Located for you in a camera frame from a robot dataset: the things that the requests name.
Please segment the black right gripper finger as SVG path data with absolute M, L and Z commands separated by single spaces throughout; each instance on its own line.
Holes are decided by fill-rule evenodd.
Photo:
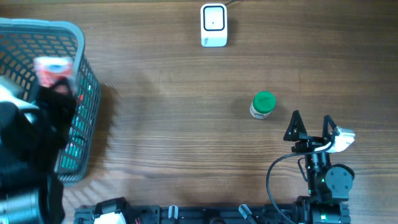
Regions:
M 333 131 L 336 128 L 336 124 L 332 120 L 330 115 L 325 115 L 323 119 L 323 131 L 322 131 L 322 137 L 324 139 L 330 137 L 329 128 L 331 128 L 331 130 Z
M 305 129 L 299 110 L 292 113 L 289 126 L 284 134 L 285 141 L 301 141 L 307 138 L 307 130 Z

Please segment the green lid jar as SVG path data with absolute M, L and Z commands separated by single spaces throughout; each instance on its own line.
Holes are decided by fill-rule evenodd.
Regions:
M 276 98 L 269 91 L 260 91 L 255 95 L 250 105 L 250 113 L 256 119 L 265 119 L 274 110 Z

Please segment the red white tissue pack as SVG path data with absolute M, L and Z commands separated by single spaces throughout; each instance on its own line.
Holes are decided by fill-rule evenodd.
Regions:
M 72 93 L 76 89 L 73 59 L 69 57 L 36 57 L 34 70 L 40 86 L 50 88 L 57 81 L 66 79 Z

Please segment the green 3M gloves packet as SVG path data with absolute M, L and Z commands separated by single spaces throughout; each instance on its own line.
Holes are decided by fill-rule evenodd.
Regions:
M 77 107 L 69 130 L 68 144 L 60 151 L 60 173 L 72 173 L 86 164 L 90 150 L 92 134 L 93 85 L 90 80 L 81 76 L 78 81 Z

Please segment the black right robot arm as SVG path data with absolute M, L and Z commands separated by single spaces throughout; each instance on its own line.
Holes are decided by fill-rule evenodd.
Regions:
M 329 115 L 324 117 L 322 136 L 310 136 L 299 111 L 292 113 L 284 140 L 294 142 L 292 152 L 304 156 L 309 194 L 299 196 L 292 205 L 290 219 L 294 223 L 351 223 L 345 203 L 353 187 L 354 171 L 343 164 L 332 164 L 330 155 L 347 149 L 354 137 L 353 130 L 336 125 Z

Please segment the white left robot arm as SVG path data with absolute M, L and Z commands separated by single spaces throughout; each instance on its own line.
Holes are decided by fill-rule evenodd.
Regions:
M 6 90 L 1 100 L 1 223 L 62 223 L 59 152 L 88 147 L 86 136 L 69 130 L 76 99 L 67 78 L 40 87 L 34 105 L 19 106 L 17 92 Z

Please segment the white barcode scanner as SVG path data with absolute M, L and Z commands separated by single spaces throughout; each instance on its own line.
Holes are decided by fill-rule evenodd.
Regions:
M 228 41 L 228 11 L 225 4 L 207 3 L 200 9 L 201 45 L 224 47 Z

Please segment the grey plastic basket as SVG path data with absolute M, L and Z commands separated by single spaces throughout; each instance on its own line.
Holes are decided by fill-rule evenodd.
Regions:
M 85 36 L 79 27 L 65 21 L 42 21 L 37 19 L 1 19 L 1 75 L 10 78 L 22 87 L 22 98 L 29 103 L 39 90 L 39 81 L 34 70 L 36 57 L 69 57 L 73 59 L 73 71 L 76 78 L 76 99 L 81 76 L 93 85 L 92 104 L 93 142 L 95 124 L 101 101 L 101 85 L 95 77 L 85 56 Z M 86 174 L 90 150 L 86 164 L 72 173 L 60 173 L 58 153 L 54 171 L 64 186 L 72 186 L 82 180 Z

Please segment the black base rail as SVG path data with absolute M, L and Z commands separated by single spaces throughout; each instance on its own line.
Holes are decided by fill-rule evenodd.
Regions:
M 342 204 L 340 207 L 295 208 L 293 205 L 280 204 L 283 214 L 295 223 L 325 223 L 350 224 L 349 208 Z M 252 219 L 258 224 L 287 223 L 288 221 L 274 208 L 273 205 L 250 207 Z M 142 224 L 211 224 L 211 223 L 249 223 L 236 207 L 180 207 L 178 217 L 170 218 L 169 210 L 158 205 L 126 206 L 123 215 L 128 223 Z

